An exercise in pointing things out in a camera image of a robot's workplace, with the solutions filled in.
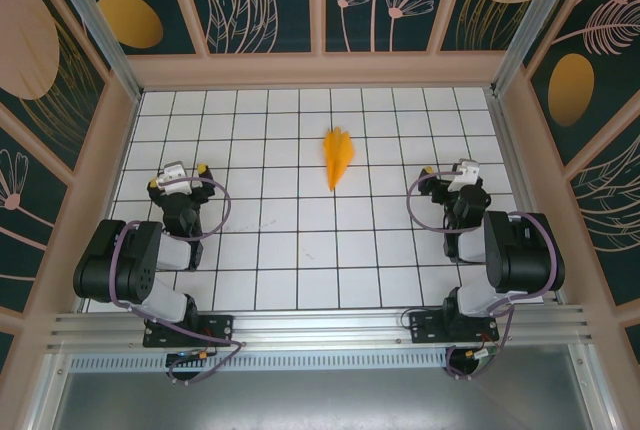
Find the yellow cloth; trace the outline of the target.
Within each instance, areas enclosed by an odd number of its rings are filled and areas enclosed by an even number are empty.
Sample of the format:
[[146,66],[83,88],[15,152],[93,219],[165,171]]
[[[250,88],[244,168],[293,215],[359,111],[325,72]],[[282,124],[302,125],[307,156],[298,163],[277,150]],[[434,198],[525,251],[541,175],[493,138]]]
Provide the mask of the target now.
[[340,127],[330,130],[323,142],[328,187],[333,192],[351,164],[355,150],[351,136]]

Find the white grid board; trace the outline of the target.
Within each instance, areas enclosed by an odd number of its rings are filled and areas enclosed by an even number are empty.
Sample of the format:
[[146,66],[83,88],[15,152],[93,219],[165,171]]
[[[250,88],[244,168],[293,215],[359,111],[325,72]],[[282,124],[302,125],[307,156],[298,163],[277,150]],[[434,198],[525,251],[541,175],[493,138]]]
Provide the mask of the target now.
[[[335,127],[355,155],[331,192],[323,142]],[[151,177],[169,162],[205,163],[231,201],[202,209],[210,237],[197,271],[161,276],[201,310],[438,305],[485,270],[444,255],[442,208],[407,189],[425,165],[445,171],[463,157],[480,163],[493,208],[513,211],[479,88],[150,92],[109,216],[159,219]]]

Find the grey metal panel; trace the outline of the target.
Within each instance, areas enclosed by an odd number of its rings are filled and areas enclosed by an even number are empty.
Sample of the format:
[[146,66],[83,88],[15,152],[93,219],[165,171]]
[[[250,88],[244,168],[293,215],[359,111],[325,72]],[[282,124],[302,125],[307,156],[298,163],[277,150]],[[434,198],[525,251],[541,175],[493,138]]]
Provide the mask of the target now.
[[571,381],[458,382],[438,369],[69,377],[54,430],[592,430]]

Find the aluminium side rail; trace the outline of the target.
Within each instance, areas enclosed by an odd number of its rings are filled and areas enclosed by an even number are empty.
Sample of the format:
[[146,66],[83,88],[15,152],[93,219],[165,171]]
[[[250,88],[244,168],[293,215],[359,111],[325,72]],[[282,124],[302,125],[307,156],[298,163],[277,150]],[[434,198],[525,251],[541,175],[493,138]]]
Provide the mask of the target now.
[[494,96],[487,98],[487,105],[516,207],[518,210],[527,213],[538,212],[539,205],[534,196],[533,187],[521,152],[521,145],[516,141],[516,133],[509,121],[505,107],[502,101]]

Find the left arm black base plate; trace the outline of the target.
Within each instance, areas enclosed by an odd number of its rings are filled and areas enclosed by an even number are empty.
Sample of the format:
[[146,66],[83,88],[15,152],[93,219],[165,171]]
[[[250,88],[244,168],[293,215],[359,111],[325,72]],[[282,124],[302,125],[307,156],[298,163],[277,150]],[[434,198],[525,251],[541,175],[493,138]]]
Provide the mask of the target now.
[[229,347],[233,332],[233,317],[230,315],[200,315],[195,322],[175,323],[175,326],[192,333],[222,339],[222,343],[194,338],[151,321],[145,320],[144,323],[145,332],[142,340],[144,348]]

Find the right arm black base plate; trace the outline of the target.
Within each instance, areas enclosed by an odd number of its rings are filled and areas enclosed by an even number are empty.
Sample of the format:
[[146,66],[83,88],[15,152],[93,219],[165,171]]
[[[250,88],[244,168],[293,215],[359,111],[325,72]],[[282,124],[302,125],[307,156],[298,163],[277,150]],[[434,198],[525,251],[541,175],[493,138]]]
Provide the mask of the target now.
[[500,338],[497,323],[492,318],[468,317],[461,314],[446,317],[441,310],[409,314],[411,340],[414,344],[481,343]]

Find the aluminium frame post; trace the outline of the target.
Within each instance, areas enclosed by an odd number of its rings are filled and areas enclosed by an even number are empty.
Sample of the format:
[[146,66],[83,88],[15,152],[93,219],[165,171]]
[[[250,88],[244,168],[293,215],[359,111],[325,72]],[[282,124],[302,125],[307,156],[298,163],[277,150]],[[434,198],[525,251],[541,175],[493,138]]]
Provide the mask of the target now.
[[504,95],[558,0],[532,0],[491,82],[491,94]]
[[84,18],[89,32],[93,35],[126,93],[137,104],[140,101],[142,87],[96,0],[71,0],[71,2],[79,15]]

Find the long aluminium mounting rail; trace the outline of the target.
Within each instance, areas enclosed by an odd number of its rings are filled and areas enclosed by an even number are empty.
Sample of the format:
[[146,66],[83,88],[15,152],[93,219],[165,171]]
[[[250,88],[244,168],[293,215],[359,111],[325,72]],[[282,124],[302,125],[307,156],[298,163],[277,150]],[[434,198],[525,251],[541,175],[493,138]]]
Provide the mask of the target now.
[[[398,309],[241,311],[233,338],[248,350],[386,349],[411,346]],[[61,314],[45,336],[52,352],[124,352],[142,348],[143,320],[129,313]],[[506,342],[512,346],[592,341],[578,305],[518,305]]]

